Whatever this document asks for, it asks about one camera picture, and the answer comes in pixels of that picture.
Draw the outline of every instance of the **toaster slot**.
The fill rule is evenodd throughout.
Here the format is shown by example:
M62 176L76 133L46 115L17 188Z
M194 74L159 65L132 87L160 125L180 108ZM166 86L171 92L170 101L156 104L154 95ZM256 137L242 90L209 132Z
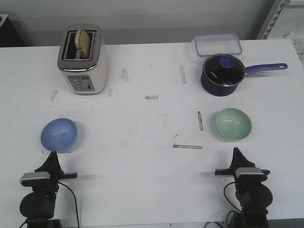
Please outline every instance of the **toaster slot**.
M89 61L92 60L93 57L93 47L94 41L96 37L96 31L94 30L86 30L87 34L91 39L91 47L90 47L90 56L89 58L83 59L80 57L76 46L75 46L75 37L76 37L77 30L72 30L68 32L67 39L66 39L66 46L65 52L63 56L64 61Z

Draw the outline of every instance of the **gray tape strip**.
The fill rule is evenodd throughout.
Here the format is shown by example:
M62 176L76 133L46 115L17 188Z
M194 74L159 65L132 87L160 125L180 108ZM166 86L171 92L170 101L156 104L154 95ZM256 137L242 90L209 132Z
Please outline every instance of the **gray tape strip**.
M145 96L145 99L158 99L158 96Z
M182 82L187 83L183 65L180 65L180 76L181 76Z
M203 149L202 146L191 146L191 145L173 145L173 148Z
M203 122L202 122L202 119L201 119L201 114L200 114L200 111L198 111L198 118L199 118L199 129L201 130L201 131L203 131L204 129L203 129Z

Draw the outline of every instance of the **green bowl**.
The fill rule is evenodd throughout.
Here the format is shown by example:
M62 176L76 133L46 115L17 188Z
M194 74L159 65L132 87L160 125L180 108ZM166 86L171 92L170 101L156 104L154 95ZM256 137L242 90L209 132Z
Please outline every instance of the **green bowl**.
M230 140L244 139L252 128L249 117L236 108L221 110L216 117L216 126L221 135Z

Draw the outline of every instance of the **scuff mark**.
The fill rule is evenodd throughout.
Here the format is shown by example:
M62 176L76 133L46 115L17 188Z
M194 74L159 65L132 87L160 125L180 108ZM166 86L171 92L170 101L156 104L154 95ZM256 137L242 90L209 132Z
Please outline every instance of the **scuff mark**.
M183 65L180 65L180 76L181 76L182 82L187 83Z
M111 97L113 95L113 89L108 90L108 97Z
M164 129L166 129L166 121L168 121L168 119L166 117L169 116L169 114L157 114L163 117L163 127Z
M127 69L122 69L122 70L121 70L120 77L121 77L125 82L128 82L128 81L129 81L129 75L128 75Z
M153 66L151 63L149 63L149 62L144 62L144 63L149 64L151 66L151 70L153 70Z
M51 96L51 101L53 101L55 99L57 93L58 93L58 90L54 89L53 94Z
M157 95L152 95L152 96L144 96L145 99L154 99L154 100L158 100L158 96Z
M193 145L173 145L173 148L203 149L202 146L193 146Z
M136 155L134 155L133 157L131 157L132 159L133 158L137 158L137 157L140 157L140 156L142 156L143 155L143 153L139 153L139 154L136 154Z
M199 129L201 130L201 131L204 131L204 129L203 129L203 122L202 122L202 119L201 119L201 114L200 114L200 111L198 111L198 119L199 119Z
M75 118L77 118L77 119L84 119L84 118L88 118L88 116L84 116L84 117L78 117L78 116L74 116L74 115L71 115L72 117L75 117Z

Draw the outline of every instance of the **pot lid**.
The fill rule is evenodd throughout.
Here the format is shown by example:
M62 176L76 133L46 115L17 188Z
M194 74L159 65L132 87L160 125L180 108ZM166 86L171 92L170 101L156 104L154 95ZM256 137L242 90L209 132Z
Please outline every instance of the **pot lid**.
M206 59L203 73L212 83L219 86L236 86L246 75L242 62L232 55L218 54Z

